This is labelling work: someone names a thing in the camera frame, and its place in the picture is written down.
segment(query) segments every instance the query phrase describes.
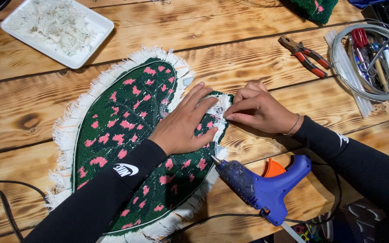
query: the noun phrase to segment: arm sleeve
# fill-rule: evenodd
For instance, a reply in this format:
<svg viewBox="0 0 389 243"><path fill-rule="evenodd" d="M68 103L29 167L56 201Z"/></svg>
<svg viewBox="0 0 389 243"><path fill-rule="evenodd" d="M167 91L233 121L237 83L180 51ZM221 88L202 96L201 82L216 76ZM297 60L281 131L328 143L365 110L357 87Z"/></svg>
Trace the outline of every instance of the arm sleeve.
<svg viewBox="0 0 389 243"><path fill-rule="evenodd" d="M157 144L145 139L118 163L98 173L64 200L23 242L96 242L132 192L166 157ZM121 164L135 169L126 170Z"/></svg>
<svg viewBox="0 0 389 243"><path fill-rule="evenodd" d="M315 152L389 216L389 156L304 117L292 137Z"/></svg>

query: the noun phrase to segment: pliers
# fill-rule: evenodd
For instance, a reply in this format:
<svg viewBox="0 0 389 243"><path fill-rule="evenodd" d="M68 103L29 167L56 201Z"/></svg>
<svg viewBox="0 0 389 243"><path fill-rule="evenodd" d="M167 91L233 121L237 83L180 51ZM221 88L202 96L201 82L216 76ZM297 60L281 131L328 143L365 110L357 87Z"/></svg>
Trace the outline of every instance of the pliers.
<svg viewBox="0 0 389 243"><path fill-rule="evenodd" d="M286 37L286 36L280 36L280 39L278 41L284 45L287 49L289 49L292 52L292 56L296 56L300 62L311 72L316 74L321 79L324 79L328 77L328 74L321 69L319 69L317 66L315 66L313 63L305 57L304 54L308 55L309 57L315 59L319 64L321 64L325 69L330 69L332 67L331 63L329 63L325 58L323 58L321 55L319 55L314 50L310 50L308 48L305 48L303 46L303 43L296 43L292 39Z"/></svg>

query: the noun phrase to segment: blue glue gun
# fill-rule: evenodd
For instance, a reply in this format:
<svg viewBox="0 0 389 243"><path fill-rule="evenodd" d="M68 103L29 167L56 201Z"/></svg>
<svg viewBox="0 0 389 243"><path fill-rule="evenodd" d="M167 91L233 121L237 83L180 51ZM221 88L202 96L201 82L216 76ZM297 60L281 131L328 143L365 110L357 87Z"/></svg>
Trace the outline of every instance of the blue glue gun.
<svg viewBox="0 0 389 243"><path fill-rule="evenodd" d="M216 170L226 184L244 201L275 226L283 224L287 216L284 196L311 170L312 163L306 155L293 155L286 172L273 177L253 173L236 160L225 161L211 156Z"/></svg>

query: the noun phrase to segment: silver bracelet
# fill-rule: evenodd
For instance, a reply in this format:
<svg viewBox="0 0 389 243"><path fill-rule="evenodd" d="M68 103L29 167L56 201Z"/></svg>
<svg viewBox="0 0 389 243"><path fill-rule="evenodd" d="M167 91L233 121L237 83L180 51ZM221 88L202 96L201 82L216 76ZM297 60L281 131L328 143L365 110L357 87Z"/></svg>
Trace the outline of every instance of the silver bracelet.
<svg viewBox="0 0 389 243"><path fill-rule="evenodd" d="M295 125L292 127L292 129L291 129L288 133L284 133L283 135L289 135L289 134L296 128L296 126L298 125L298 123L300 123L301 114L300 114L300 113L297 113L297 115L298 115L298 120L296 121Z"/></svg>

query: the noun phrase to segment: glue gun nozzle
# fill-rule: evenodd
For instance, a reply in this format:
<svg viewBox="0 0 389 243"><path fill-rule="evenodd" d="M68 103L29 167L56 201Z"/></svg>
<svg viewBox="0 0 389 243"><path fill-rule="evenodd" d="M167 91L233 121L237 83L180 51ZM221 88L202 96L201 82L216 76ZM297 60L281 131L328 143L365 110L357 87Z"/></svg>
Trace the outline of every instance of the glue gun nozzle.
<svg viewBox="0 0 389 243"><path fill-rule="evenodd" d="M211 155L211 158L213 159L213 162L216 164L216 166L221 165L222 160L219 160L217 157Z"/></svg>

